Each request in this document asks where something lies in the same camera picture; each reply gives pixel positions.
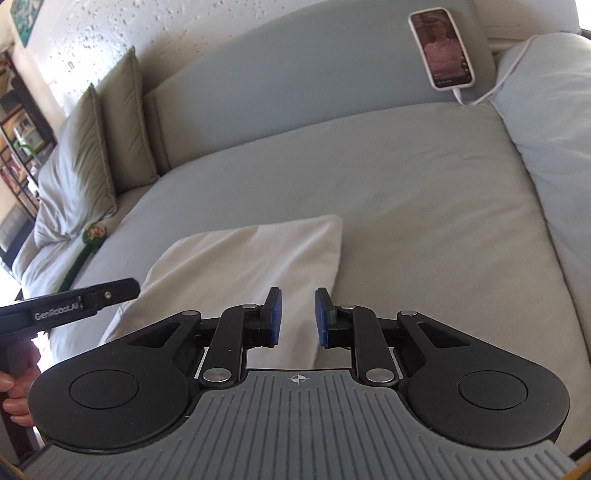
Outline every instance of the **olive green pillow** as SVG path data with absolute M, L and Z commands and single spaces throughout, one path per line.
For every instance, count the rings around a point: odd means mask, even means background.
M 72 239 L 91 221 L 117 211 L 99 98 L 92 85 L 57 134 L 57 147 L 39 172 L 38 248 Z
M 142 108 L 142 76 L 131 47 L 96 88 L 117 195 L 158 180 Z

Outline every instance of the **gray ribbed grip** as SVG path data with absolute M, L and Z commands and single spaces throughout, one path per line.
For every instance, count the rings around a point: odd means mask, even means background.
M 575 467 L 551 442 L 512 451 L 457 445 L 415 420 L 398 394 L 346 370 L 248 374 L 203 395 L 174 433 L 138 450 L 49 447 L 31 480 L 559 479 Z

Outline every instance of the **sofa cushion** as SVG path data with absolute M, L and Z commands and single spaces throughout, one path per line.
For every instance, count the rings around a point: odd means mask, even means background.
M 142 107 L 142 75 L 131 47 L 96 88 L 117 195 L 158 180 Z
M 39 195 L 34 228 L 38 248 L 72 239 L 87 223 L 117 211 L 99 99 L 92 85 L 57 134 L 57 146 L 39 172 Z
M 499 75 L 521 49 L 506 53 Z M 591 41 L 536 38 L 494 103 L 534 181 L 591 349 Z
M 464 97 L 484 94 L 495 65 L 470 0 L 327 0 L 228 42 L 148 95 L 160 173 L 333 118 L 453 101 L 431 87 L 408 25 L 431 7 L 450 10 L 472 61 L 476 82 Z
M 335 304 L 382 318 L 418 310 L 544 365 L 571 398 L 560 445 L 569 451 L 589 437 L 591 368 L 579 321 L 531 179 L 490 104 L 364 113 L 176 168 L 77 286 L 142 283 L 168 247 L 196 233 L 331 213 L 343 219 Z M 56 359 L 96 346 L 116 309 L 53 330 Z M 339 366 L 322 356 L 317 366 Z
M 148 138 L 150 139 L 150 147 L 154 153 L 154 158 L 158 168 L 158 172 L 164 175 L 170 171 L 170 161 L 166 153 L 164 145 L 163 131 L 160 127 L 160 118 L 158 116 L 158 108 L 156 106 L 155 91 L 152 90 L 149 94 L 144 96 L 144 118 L 146 122 L 146 129 L 148 131 Z

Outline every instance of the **picture frame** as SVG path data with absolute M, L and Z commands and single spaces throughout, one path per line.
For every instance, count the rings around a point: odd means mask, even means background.
M 22 45 L 27 46 L 43 0 L 13 0 L 10 15 Z
M 18 122 L 14 124 L 12 130 L 18 140 L 18 143 L 20 145 L 29 147 L 33 150 L 33 153 L 35 153 L 44 144 L 41 135 L 37 131 L 35 123 L 33 123 L 33 120 L 31 120 L 31 118 L 26 113 L 18 120 Z

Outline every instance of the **sofa backrest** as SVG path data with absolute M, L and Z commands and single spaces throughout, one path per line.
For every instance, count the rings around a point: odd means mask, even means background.
M 476 82 L 495 65 L 470 0 L 326 0 L 205 54 L 144 99 L 161 174 L 203 155 L 357 113 L 454 101 L 429 84 L 408 26 L 413 11 L 452 13 Z

